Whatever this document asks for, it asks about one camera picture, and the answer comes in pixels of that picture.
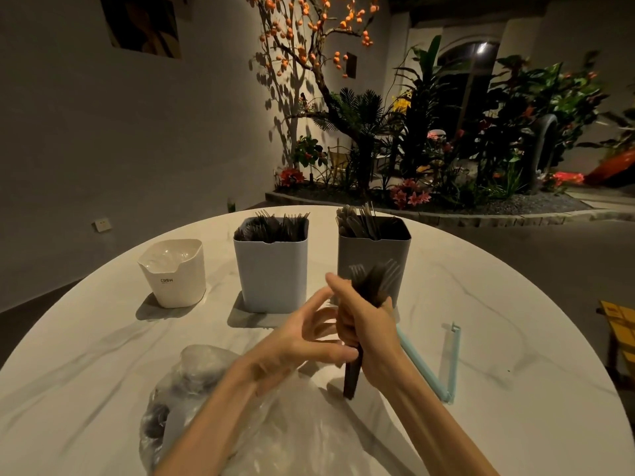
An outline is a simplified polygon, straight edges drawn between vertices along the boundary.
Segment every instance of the wall socket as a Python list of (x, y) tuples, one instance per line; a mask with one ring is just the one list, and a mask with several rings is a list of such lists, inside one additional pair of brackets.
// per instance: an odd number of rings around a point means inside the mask
[(112, 228), (112, 225), (110, 225), (110, 221), (107, 218), (97, 219), (93, 222), (93, 226), (95, 226), (95, 230), (98, 232), (105, 232)]

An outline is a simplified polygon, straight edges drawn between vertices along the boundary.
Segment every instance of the window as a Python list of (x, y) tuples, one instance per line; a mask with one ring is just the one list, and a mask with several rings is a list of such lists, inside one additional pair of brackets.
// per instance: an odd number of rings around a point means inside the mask
[(474, 131), (483, 113), (499, 44), (468, 42), (439, 55), (440, 128), (451, 138), (459, 129)]

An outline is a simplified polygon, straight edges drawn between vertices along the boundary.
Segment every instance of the clear plastic bag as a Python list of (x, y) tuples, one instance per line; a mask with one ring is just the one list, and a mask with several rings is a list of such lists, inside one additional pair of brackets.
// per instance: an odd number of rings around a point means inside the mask
[[(150, 395), (139, 453), (148, 474), (192, 421), (237, 358), (212, 346), (188, 346)], [(363, 448), (338, 404), (308, 377), (294, 373), (253, 402), (222, 476), (366, 475)]]

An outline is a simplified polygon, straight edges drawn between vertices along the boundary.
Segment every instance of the stone border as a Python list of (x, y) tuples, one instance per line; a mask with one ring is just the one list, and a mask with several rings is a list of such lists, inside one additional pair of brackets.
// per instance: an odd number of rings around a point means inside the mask
[[(265, 200), (288, 206), (335, 206), (337, 202), (301, 199), (280, 192), (266, 192)], [(426, 225), (441, 227), (512, 227), (526, 225), (562, 225), (569, 222), (591, 222), (594, 220), (625, 220), (635, 222), (635, 212), (620, 212), (611, 209), (590, 209), (586, 211), (528, 215), (455, 215), (430, 212), (380, 209), (380, 212), (416, 220)]]

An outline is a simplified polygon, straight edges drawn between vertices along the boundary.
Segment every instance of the white marble table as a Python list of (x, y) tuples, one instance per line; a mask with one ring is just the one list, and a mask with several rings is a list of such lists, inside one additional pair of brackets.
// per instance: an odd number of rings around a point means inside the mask
[[(310, 211), (309, 293), (335, 270), (334, 207)], [(249, 212), (165, 233), (80, 282), (31, 329), (0, 371), (0, 474), (143, 475), (139, 420), (189, 344), (242, 353), (268, 330), (232, 328), (240, 282), (232, 234)], [(463, 329), (449, 410), (503, 476), (632, 476), (635, 448), (620, 400), (591, 346), (538, 288), (481, 249), (405, 220), (413, 235), (401, 328), (443, 372), (448, 324)], [(152, 320), (136, 260), (161, 239), (201, 239), (208, 292), (190, 312)], [(324, 386), (344, 370), (321, 368)], [(426, 474), (385, 401), (361, 383), (352, 403), (367, 425), (372, 474)]]

